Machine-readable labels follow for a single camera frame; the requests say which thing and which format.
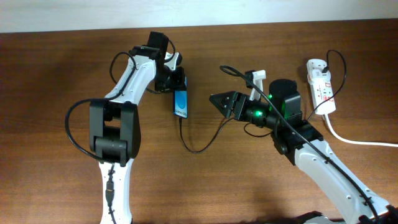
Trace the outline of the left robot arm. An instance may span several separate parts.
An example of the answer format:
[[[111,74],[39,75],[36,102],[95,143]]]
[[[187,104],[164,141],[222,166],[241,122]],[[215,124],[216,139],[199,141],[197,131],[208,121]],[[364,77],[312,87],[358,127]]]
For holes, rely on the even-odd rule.
[[[113,90],[90,103],[90,149],[103,180],[102,223],[132,223],[129,206],[132,163],[141,145],[137,106],[153,82],[159,93],[186,90],[182,56],[167,52],[170,39],[152,31],[145,45],[127,52],[128,63]]]

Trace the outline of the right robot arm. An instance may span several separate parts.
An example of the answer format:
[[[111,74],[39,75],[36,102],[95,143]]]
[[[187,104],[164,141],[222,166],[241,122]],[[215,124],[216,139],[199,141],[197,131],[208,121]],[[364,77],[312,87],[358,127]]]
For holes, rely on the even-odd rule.
[[[279,154],[319,186],[346,223],[397,223],[397,208],[364,185],[337,158],[323,135],[302,118],[295,81],[273,81],[263,100],[229,91],[213,94],[209,101],[225,118],[269,128]]]

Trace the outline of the blue screen Galaxy smartphone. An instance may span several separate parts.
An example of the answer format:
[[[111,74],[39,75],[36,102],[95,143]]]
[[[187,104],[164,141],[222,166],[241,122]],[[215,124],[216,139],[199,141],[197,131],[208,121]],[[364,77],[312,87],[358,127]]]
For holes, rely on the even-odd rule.
[[[187,78],[184,80],[185,89],[174,91],[174,115],[181,118],[188,118],[188,93]]]

